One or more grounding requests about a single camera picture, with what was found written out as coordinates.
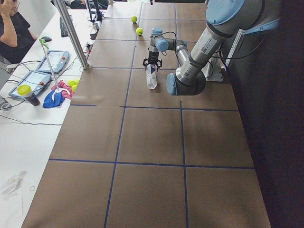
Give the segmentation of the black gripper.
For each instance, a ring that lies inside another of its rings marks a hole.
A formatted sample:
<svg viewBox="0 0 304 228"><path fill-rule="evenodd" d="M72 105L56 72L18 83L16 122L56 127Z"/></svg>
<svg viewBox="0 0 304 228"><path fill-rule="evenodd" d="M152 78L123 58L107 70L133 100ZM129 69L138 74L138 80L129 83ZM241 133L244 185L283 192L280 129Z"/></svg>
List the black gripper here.
<svg viewBox="0 0 304 228"><path fill-rule="evenodd" d="M159 51L154 52L149 50L148 58L143 59L142 65L144 66L145 70L147 70L148 65L155 65L156 71L158 72L158 70L162 67L162 60L159 59Z"/></svg>

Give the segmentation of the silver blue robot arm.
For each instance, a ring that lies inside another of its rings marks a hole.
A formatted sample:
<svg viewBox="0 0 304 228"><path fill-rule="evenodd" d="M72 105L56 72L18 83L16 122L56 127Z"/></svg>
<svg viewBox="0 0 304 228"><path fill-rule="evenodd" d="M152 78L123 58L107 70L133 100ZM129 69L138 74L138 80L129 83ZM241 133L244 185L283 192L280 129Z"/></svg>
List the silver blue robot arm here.
<svg viewBox="0 0 304 228"><path fill-rule="evenodd" d="M198 95L206 84L202 68L227 38L236 31L263 34L279 25L280 0L210 0L206 10L206 28L191 52L181 39L165 38L161 28L153 28L148 58L143 66L162 67L160 52L173 50L180 67L167 75L166 87L170 95Z"/></svg>

